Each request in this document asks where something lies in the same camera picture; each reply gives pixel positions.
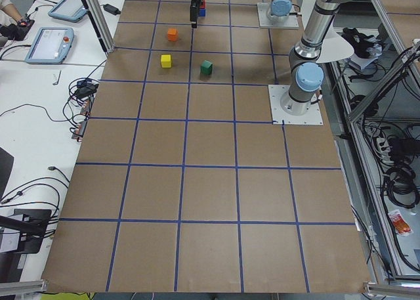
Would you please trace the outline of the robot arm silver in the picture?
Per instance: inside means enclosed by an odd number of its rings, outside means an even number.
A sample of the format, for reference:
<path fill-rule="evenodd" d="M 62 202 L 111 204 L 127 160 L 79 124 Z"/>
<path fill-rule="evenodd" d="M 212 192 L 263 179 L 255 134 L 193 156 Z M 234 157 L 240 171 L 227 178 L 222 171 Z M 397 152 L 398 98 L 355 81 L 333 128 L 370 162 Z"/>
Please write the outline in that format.
<path fill-rule="evenodd" d="M 271 21 L 283 21 L 291 12 L 292 0 L 271 0 L 268 5 L 266 16 Z"/>
<path fill-rule="evenodd" d="M 324 71 L 316 63 L 322 44 L 339 6 L 351 0 L 316 0 L 301 40 L 289 53 L 291 85 L 281 98 L 282 109 L 288 114 L 301 116 L 312 104 L 313 94 L 320 89 Z"/>

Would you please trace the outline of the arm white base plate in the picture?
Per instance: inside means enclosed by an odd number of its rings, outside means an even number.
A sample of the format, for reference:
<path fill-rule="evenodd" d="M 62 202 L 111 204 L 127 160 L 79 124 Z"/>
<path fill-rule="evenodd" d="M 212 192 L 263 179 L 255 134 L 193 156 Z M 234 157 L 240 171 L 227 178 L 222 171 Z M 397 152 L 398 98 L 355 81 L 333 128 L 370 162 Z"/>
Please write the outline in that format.
<path fill-rule="evenodd" d="M 324 124 L 316 95 L 313 95 L 309 102 L 295 102 L 289 97 L 289 85 L 269 85 L 268 94 L 273 124 Z"/>
<path fill-rule="evenodd" d="M 271 15 L 271 3 L 257 3 L 259 27 L 266 29 L 298 30 L 298 16 L 289 13 L 287 16 Z"/>

